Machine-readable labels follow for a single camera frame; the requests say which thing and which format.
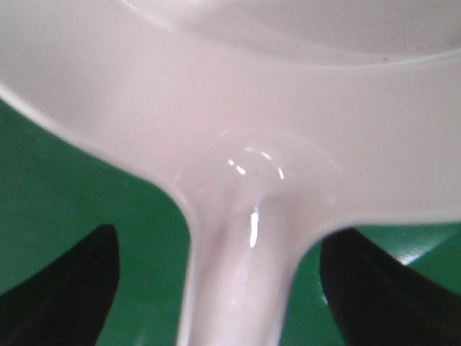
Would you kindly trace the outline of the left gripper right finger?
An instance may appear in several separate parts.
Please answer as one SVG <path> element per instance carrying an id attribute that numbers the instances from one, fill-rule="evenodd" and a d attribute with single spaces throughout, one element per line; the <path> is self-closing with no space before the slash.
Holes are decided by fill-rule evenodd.
<path id="1" fill-rule="evenodd" d="M 321 242 L 319 271 L 346 345 L 460 344 L 460 296 L 356 229 Z"/>

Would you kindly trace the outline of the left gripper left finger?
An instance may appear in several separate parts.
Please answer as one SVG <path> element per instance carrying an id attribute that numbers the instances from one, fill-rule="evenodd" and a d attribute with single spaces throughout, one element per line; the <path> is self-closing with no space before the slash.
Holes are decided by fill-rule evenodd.
<path id="1" fill-rule="evenodd" d="M 1 294 L 2 345 L 95 345 L 120 279 L 113 225 L 101 225 Z"/>

